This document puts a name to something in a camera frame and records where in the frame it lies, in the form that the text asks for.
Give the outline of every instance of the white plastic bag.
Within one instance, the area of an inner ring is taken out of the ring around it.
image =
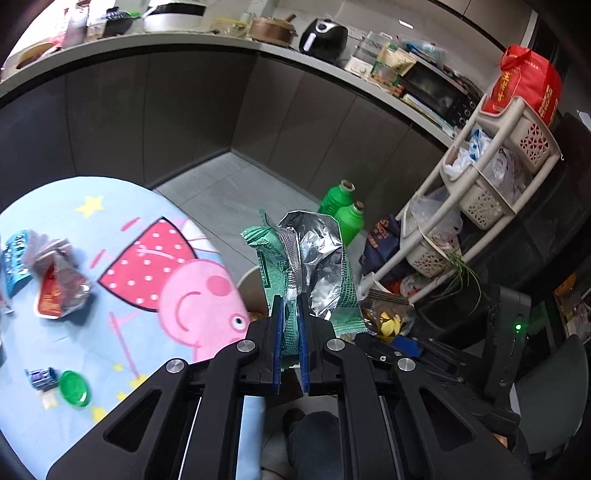
[[[433,190],[426,197],[413,197],[408,203],[408,209],[411,214],[408,217],[407,231],[412,232],[417,225],[423,226],[427,223],[448,197],[449,194],[445,187]],[[451,236],[456,236],[460,233],[462,227],[463,222],[460,210],[454,207],[445,217],[443,217],[443,219],[441,219],[441,222],[429,232],[429,237],[434,237],[439,234],[444,238],[450,238]]]
[[[468,165],[480,159],[480,156],[491,144],[491,140],[481,128],[475,127],[468,143],[469,149],[460,148],[453,164],[444,165],[443,172],[449,176],[450,180],[457,180]],[[515,154],[505,148],[499,149],[482,174],[509,203],[514,203],[531,181],[531,176],[526,175],[520,168],[519,160]]]

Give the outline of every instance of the gray cabinet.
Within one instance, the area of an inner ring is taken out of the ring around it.
[[[142,129],[148,56],[98,63],[66,77],[72,154],[78,175],[144,184]]]
[[[304,72],[259,58],[246,88],[232,148],[267,165]]]
[[[396,215],[444,153],[442,147],[408,130],[365,199],[366,228],[371,229],[388,212]]]
[[[355,198],[363,200],[408,129],[357,97],[310,184],[310,193],[322,198],[330,187],[348,179],[355,184]]]
[[[230,148],[255,57],[226,51],[150,55],[145,181],[165,180]]]
[[[462,15],[468,8],[468,4],[470,0],[439,0],[442,4],[447,5],[448,7],[453,8],[456,12],[461,13]]]
[[[521,43],[530,16],[531,8],[523,0],[470,0],[465,13],[505,47]]]
[[[269,168],[307,189],[354,99],[351,91],[305,73],[285,117]]]
[[[75,174],[62,76],[0,110],[0,198],[7,207],[37,187]]]

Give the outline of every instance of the snack bag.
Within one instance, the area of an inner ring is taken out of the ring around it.
[[[511,45],[501,58],[502,74],[482,109],[502,112],[514,96],[520,96],[550,125],[560,102],[562,81],[554,66],[529,48]]]

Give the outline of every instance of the wall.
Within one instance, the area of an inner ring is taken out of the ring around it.
[[[502,52],[467,23],[428,0],[280,0],[275,17],[295,13],[299,33],[317,17],[331,17],[349,27],[345,55],[365,31],[404,35],[435,43],[449,53],[446,63],[486,90],[497,78]],[[411,24],[411,30],[398,20]],[[294,40],[297,47],[299,38]]]

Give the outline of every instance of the green plastic bottle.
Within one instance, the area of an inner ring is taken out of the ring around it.
[[[339,223],[343,245],[347,246],[363,229],[363,203],[355,202],[353,205],[341,207],[336,212],[335,219]]]
[[[324,195],[322,203],[318,207],[318,213],[335,216],[341,207],[353,203],[353,192],[355,186],[349,180],[341,180],[340,184],[335,185]]]

